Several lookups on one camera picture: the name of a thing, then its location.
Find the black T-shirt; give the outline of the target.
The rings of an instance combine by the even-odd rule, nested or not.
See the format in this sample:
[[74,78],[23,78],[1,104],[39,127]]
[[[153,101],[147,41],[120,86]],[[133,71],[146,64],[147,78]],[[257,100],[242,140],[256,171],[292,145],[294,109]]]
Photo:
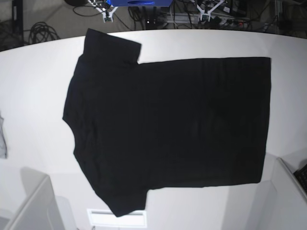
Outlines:
[[140,64],[140,51],[89,29],[63,111],[74,156],[113,214],[143,210],[149,190],[260,182],[271,59]]

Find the white power strip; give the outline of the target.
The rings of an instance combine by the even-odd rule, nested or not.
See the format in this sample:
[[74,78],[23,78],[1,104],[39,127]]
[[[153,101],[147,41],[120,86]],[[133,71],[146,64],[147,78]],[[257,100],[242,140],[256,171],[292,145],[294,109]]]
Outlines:
[[186,13],[175,13],[175,16],[172,16],[171,14],[167,14],[164,17],[164,21],[167,23],[173,23],[176,24],[182,24],[182,23],[192,23],[192,24],[198,24],[199,21],[206,22],[206,21],[212,21],[214,18],[218,17],[221,19],[221,23],[225,23],[228,19],[230,20],[242,20],[242,21],[248,21],[248,18],[235,18],[231,17],[230,15],[224,15],[224,14],[212,14],[210,17],[203,15],[202,18],[199,14],[190,14],[187,15]]

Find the blue box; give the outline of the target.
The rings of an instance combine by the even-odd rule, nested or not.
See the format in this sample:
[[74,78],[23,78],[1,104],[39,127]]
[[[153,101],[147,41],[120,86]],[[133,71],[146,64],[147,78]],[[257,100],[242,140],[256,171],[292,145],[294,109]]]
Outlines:
[[169,7],[172,0],[111,0],[113,6],[158,6],[158,7]]

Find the white slot plate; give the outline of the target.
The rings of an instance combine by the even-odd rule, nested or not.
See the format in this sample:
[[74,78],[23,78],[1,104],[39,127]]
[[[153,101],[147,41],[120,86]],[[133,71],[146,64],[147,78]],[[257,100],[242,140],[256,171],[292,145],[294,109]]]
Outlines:
[[87,209],[90,224],[96,227],[147,228],[146,211],[133,211],[116,217],[110,210]]

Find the white box bottom left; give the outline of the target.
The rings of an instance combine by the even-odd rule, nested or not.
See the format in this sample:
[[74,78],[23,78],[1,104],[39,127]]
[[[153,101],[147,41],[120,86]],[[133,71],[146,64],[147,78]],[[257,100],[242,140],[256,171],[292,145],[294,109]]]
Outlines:
[[0,172],[2,230],[75,230],[68,199],[55,195],[48,174],[28,167]]

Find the white box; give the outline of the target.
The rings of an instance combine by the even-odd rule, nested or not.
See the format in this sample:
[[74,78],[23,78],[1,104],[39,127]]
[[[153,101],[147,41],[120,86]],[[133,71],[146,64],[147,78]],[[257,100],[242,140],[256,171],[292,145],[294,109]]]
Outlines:
[[278,158],[265,182],[257,230],[305,230],[307,195],[286,163]]
[[48,174],[28,167],[0,172],[2,230],[75,230],[68,199],[55,195]]

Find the grey cloth at left edge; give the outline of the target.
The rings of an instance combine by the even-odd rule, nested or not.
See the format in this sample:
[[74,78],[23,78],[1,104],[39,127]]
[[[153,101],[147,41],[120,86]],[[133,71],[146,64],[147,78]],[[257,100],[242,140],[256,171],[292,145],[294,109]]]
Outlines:
[[4,119],[1,116],[0,117],[0,158],[6,159],[8,158],[8,150],[3,132],[3,122]]

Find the white box right side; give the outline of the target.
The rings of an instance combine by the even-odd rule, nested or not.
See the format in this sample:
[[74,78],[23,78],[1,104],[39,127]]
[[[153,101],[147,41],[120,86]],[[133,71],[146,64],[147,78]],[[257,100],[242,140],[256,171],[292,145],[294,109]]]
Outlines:
[[305,230],[307,195],[286,163],[278,158],[265,182],[257,230]]

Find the black keyboard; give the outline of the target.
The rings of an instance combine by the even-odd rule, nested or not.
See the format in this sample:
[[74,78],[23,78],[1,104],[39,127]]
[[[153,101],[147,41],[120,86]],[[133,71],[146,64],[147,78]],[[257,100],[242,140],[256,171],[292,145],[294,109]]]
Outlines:
[[302,169],[294,172],[294,176],[303,188],[303,190],[307,191],[307,165],[305,165]]

